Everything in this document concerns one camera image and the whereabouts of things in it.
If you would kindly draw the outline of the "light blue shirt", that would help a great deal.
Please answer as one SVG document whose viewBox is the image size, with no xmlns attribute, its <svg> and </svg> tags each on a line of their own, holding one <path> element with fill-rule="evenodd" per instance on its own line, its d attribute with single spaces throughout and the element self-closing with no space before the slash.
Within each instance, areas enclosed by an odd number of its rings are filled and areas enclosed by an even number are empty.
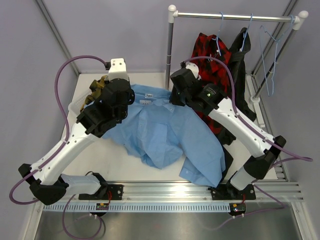
<svg viewBox="0 0 320 240">
<path fill-rule="evenodd" d="M 140 84 L 131 88 L 135 100 L 127 117 L 103 139 L 161 170 L 185 155 L 179 176 L 196 185 L 217 187 L 226 170 L 225 154 L 210 128 L 192 108 L 171 104 L 170 91 Z"/>
</svg>

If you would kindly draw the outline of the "light blue wire hanger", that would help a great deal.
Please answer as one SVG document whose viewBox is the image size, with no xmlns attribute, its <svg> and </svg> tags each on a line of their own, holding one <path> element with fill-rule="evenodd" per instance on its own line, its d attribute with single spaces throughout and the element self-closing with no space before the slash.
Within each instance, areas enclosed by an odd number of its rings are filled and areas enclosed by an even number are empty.
<svg viewBox="0 0 320 240">
<path fill-rule="evenodd" d="M 260 66 L 263 80 L 256 91 L 255 98 L 259 98 L 262 90 L 266 89 L 271 97 L 275 92 L 275 78 L 279 59 L 283 52 L 284 44 L 290 37 L 296 23 L 296 17 L 287 16 L 287 22 L 280 22 L 273 32 L 263 24 L 259 27 Z"/>
</svg>

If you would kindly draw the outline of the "yellow plaid shirt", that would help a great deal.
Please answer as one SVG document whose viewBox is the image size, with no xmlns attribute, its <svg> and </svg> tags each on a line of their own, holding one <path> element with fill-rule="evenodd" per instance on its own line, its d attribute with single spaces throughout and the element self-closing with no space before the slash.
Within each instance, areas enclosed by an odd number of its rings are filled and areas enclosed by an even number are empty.
<svg viewBox="0 0 320 240">
<path fill-rule="evenodd" d="M 90 103 L 94 102 L 102 93 L 102 89 L 105 87 L 106 84 L 108 84 L 109 76 L 103 75 L 99 80 L 94 80 L 91 85 L 89 86 L 89 89 L 91 90 L 91 93 L 86 96 L 81 108 L 80 112 L 82 112 L 86 105 L 89 105 Z"/>
</svg>

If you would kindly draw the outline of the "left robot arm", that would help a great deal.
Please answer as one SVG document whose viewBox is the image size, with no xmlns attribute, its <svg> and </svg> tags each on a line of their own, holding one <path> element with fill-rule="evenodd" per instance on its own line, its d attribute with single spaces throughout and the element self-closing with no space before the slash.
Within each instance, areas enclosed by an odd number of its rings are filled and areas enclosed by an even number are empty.
<svg viewBox="0 0 320 240">
<path fill-rule="evenodd" d="M 134 100 L 128 76 L 109 78 L 100 96 L 77 116 L 68 140 L 60 141 L 62 147 L 55 145 L 40 160 L 19 167 L 34 197 L 44 205 L 52 205 L 67 195 L 103 199 L 108 183 L 99 173 L 67 175 L 63 171 L 85 148 L 120 124 Z"/>
</svg>

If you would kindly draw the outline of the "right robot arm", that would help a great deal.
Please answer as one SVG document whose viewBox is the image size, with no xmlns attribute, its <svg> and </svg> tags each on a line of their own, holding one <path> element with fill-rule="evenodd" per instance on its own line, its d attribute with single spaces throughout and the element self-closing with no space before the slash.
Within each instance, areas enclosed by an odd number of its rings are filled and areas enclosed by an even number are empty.
<svg viewBox="0 0 320 240">
<path fill-rule="evenodd" d="M 218 196 L 228 200 L 241 200 L 245 189 L 255 180 L 265 178 L 281 153 L 286 139 L 272 136 L 259 128 L 234 105 L 227 94 L 214 83 L 203 84 L 188 68 L 174 72 L 173 104 L 187 105 L 225 127 L 250 152 L 250 158 L 221 187 Z"/>
</svg>

